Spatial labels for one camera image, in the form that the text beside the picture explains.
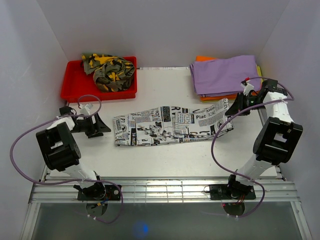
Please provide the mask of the newspaper print trousers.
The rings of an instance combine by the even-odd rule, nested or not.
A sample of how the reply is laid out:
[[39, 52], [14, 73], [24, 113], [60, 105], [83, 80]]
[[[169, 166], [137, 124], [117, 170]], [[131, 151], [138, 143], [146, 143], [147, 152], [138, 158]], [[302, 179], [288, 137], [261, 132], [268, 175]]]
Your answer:
[[207, 141], [233, 130], [223, 98], [206, 108], [160, 106], [113, 118], [115, 145], [158, 146]]

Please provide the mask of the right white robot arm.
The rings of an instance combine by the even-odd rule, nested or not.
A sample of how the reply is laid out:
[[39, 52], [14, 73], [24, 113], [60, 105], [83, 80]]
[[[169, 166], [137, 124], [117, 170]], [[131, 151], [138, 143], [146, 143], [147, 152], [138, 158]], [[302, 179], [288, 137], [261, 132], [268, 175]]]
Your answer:
[[228, 178], [226, 194], [232, 199], [245, 199], [254, 192], [253, 181], [267, 169], [287, 163], [303, 133], [303, 127], [291, 118], [288, 101], [292, 94], [277, 80], [262, 78], [259, 91], [246, 78], [241, 82], [243, 92], [237, 94], [225, 116], [247, 116], [251, 110], [265, 109], [266, 120], [253, 144], [253, 155]]

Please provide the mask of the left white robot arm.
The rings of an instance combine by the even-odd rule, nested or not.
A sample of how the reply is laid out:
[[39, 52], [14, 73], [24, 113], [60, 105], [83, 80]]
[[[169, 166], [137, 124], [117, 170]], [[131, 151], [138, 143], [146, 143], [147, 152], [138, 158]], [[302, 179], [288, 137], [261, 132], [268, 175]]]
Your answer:
[[76, 117], [71, 116], [74, 110], [72, 107], [61, 107], [61, 118], [35, 136], [44, 162], [50, 170], [65, 173], [75, 179], [78, 184], [74, 188], [85, 197], [102, 200], [107, 195], [106, 187], [94, 170], [80, 162], [81, 151], [73, 137], [73, 133], [85, 133], [87, 138], [92, 139], [111, 132], [98, 113], [88, 116], [90, 108], [90, 104], [81, 107], [82, 116]]

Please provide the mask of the folded yellow trousers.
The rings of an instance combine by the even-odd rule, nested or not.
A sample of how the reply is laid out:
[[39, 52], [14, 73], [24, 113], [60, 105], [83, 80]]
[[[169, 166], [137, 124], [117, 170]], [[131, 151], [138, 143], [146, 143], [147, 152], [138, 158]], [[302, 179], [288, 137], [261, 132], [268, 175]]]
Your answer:
[[256, 69], [257, 69], [257, 74], [258, 76], [260, 77], [260, 87], [262, 86], [263, 82], [266, 80], [265, 78], [263, 78], [263, 75], [262, 75], [262, 70], [261, 70], [261, 67], [260, 66], [256, 66]]

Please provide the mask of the camouflage trousers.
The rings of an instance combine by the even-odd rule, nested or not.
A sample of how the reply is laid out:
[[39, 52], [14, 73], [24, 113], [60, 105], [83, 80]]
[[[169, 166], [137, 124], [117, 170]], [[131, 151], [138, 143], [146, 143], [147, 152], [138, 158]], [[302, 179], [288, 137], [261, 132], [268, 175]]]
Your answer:
[[85, 74], [93, 74], [93, 82], [101, 92], [123, 92], [130, 88], [136, 71], [131, 61], [97, 53], [83, 53], [81, 59]]

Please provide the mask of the red plastic bin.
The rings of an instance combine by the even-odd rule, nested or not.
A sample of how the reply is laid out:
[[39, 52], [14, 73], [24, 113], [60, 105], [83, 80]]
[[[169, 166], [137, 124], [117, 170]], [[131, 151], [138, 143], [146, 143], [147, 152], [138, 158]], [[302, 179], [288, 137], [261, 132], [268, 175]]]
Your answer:
[[84, 71], [83, 61], [74, 60], [66, 65], [60, 97], [69, 102], [76, 103], [78, 98], [81, 102], [96, 101], [94, 95], [101, 101], [134, 99], [138, 91], [137, 71], [133, 74], [133, 80], [129, 89], [118, 92], [102, 92], [95, 85], [93, 74], [87, 75]]

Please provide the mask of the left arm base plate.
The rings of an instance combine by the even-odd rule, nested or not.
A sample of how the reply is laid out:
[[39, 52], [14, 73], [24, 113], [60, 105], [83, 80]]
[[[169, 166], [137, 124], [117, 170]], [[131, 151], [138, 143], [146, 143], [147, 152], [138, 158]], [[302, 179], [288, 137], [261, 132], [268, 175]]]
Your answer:
[[83, 194], [82, 192], [78, 192], [77, 194], [77, 200], [78, 201], [104, 201], [104, 200], [108, 200], [108, 201], [120, 201], [121, 200], [121, 194], [120, 191], [118, 190], [118, 188], [114, 185], [110, 185], [110, 184], [105, 184], [105, 195], [104, 197], [101, 198], [94, 198], [92, 196], [86, 196], [85, 194]]

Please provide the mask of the aluminium mounting rail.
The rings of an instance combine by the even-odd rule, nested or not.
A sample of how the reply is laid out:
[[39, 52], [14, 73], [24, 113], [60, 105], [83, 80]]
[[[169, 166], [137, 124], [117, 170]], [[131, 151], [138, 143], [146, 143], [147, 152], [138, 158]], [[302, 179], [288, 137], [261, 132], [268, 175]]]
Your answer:
[[[118, 180], [125, 203], [208, 203], [208, 185], [224, 184], [217, 180]], [[265, 202], [298, 202], [300, 197], [292, 181], [261, 180]], [[78, 191], [70, 183], [36, 185], [30, 203], [76, 203]]]

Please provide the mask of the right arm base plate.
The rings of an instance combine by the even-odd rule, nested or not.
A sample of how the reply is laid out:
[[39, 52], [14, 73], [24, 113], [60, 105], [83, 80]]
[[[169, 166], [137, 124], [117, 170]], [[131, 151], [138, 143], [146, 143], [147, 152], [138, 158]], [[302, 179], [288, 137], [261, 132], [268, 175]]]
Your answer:
[[211, 184], [209, 185], [211, 200], [255, 200], [256, 194], [252, 186], [234, 187], [230, 184]]

